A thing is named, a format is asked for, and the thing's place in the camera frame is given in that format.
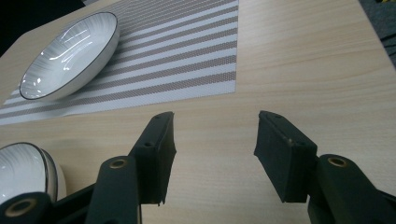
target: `table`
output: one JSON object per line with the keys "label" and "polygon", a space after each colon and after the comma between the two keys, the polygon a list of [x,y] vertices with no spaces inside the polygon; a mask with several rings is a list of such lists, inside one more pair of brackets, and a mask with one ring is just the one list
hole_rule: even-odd
{"label": "table", "polygon": [[[99,1],[23,35],[0,59],[0,102],[35,56]],[[144,223],[308,223],[282,204],[253,156],[260,110],[285,116],[318,145],[356,162],[396,195],[396,73],[357,0],[240,1],[236,92],[0,126],[2,146],[34,143],[63,168],[68,194],[126,155],[150,118],[175,112],[177,155],[166,204]]]}

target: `white oval dish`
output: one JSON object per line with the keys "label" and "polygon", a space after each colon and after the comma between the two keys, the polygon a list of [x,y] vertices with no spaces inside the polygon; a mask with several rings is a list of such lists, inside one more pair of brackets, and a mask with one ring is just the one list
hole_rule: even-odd
{"label": "white oval dish", "polygon": [[78,21],[35,58],[21,80],[21,96],[52,101],[77,91],[105,67],[119,39],[117,17],[110,12]]}
{"label": "white oval dish", "polygon": [[53,202],[66,196],[64,173],[50,154],[30,143],[0,148],[0,204],[38,191],[48,193]]}

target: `bowl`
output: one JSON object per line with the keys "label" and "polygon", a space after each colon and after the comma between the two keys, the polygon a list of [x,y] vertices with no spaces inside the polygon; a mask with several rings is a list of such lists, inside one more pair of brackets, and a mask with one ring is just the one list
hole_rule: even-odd
{"label": "bowl", "polygon": [[61,167],[30,143],[0,148],[0,204],[29,192],[46,192],[53,202],[66,196]]}
{"label": "bowl", "polygon": [[53,101],[77,91],[105,67],[119,39],[119,23],[110,12],[78,21],[35,58],[21,80],[21,96]]}

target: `white bowl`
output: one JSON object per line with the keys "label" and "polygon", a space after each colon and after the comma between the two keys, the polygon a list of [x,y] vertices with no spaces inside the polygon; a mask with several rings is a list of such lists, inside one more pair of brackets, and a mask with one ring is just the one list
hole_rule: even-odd
{"label": "white bowl", "polygon": [[66,196],[64,173],[50,154],[30,143],[0,148],[0,204],[38,191],[48,193],[53,202]]}
{"label": "white bowl", "polygon": [[117,17],[110,12],[78,21],[35,58],[21,80],[21,96],[51,101],[77,91],[105,67],[119,39]]}

